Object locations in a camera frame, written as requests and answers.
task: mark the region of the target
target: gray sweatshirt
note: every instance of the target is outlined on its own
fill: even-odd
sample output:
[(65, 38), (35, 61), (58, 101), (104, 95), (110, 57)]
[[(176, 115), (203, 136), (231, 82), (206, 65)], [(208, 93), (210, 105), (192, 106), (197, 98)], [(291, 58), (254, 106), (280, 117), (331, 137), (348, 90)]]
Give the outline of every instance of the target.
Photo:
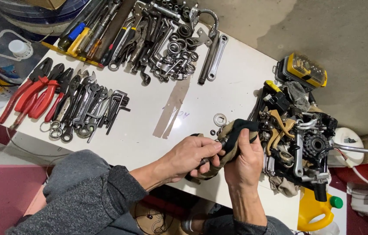
[[(95, 235), (147, 194), (124, 166), (115, 166), (108, 173), (72, 186), (6, 234)], [(234, 229), (239, 235), (277, 234), (272, 223), (264, 227), (234, 220)]]

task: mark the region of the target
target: concrete wall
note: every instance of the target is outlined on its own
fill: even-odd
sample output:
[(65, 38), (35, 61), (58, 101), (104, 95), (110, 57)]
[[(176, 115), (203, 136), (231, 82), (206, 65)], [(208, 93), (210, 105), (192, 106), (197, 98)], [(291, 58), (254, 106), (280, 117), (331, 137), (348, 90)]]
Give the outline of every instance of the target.
[(298, 50), (322, 64), (328, 85), (314, 92), (320, 108), (368, 134), (368, 1), (200, 0), (199, 7), (217, 13), (220, 30), (276, 60)]

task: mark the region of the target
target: white table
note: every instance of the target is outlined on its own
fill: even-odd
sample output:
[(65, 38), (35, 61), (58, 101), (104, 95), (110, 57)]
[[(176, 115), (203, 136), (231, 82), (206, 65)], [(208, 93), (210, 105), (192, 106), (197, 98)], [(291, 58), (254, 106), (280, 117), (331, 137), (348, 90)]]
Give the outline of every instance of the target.
[[(202, 24), (199, 26), (208, 32), (207, 27)], [(90, 73), (94, 71), (99, 85), (128, 93), (130, 101), (127, 108), (131, 109), (131, 112), (121, 110), (110, 134), (106, 136), (106, 129), (98, 129), (89, 144), (86, 143), (86, 139), (81, 139), (76, 134), (70, 143), (63, 143), (59, 139), (50, 138), (49, 133), (39, 131), (39, 126), (44, 121), (45, 115), (39, 120), (26, 118), (18, 131), (68, 150), (90, 149), (103, 157), (109, 164), (124, 165), (129, 170), (155, 161), (184, 137), (193, 133), (203, 133), (204, 136), (211, 137), (210, 130), (218, 130), (218, 127), (213, 123), (215, 114), (223, 113), (228, 121), (248, 117), (255, 105), (255, 90), (260, 89), (265, 80), (274, 80), (272, 69), (277, 62), (229, 37), (216, 80), (214, 82), (206, 81), (204, 86), (200, 86), (197, 84), (197, 79), (207, 53), (207, 46), (199, 46), (196, 52), (200, 58), (197, 61), (197, 70), (189, 82), (159, 83), (152, 76), (150, 85), (144, 87), (141, 85), (142, 79), (139, 73), (132, 75), (125, 72), (124, 67), (117, 72), (111, 72), (107, 68), (96, 68), (55, 51), (49, 51), (45, 58), (51, 57), (54, 65), (64, 63), (65, 68), (74, 68), (74, 74), (79, 69), (87, 69)], [(189, 88), (185, 99), (182, 99), (180, 95), (176, 95), (176, 91), (182, 90), (180, 87), (184, 87), (185, 90), (185, 84), (188, 84)], [(182, 104), (179, 110), (173, 108), (176, 104), (178, 106)], [(162, 123), (159, 124), (156, 131), (158, 134), (156, 134), (154, 130), (164, 107), (170, 108), (172, 113), (165, 111), (164, 117), (167, 118), (164, 120), (164, 126)], [(175, 114), (176, 119), (171, 125), (170, 133), (168, 134), (168, 130), (165, 133), (164, 130), (168, 129), (167, 124), (171, 124)], [(9, 127), (17, 115), (18, 113), (13, 111), (4, 126)], [(186, 180), (170, 185), (193, 195), (232, 207), (223, 170), (213, 179), (202, 182), (200, 185)], [(270, 189), (267, 177), (261, 178), (258, 190), (265, 214), (280, 219), (291, 229), (297, 229), (299, 195), (289, 198), (282, 194), (275, 194)]]

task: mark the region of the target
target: person's right hand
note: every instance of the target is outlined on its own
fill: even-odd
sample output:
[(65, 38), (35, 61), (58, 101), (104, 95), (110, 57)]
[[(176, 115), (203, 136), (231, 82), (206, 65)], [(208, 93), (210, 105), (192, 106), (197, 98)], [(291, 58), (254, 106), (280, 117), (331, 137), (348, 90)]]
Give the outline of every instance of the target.
[(249, 130), (245, 128), (239, 133), (238, 146), (240, 155), (224, 166), (224, 178), (230, 190), (256, 191), (264, 160), (261, 142), (257, 137), (249, 143)]

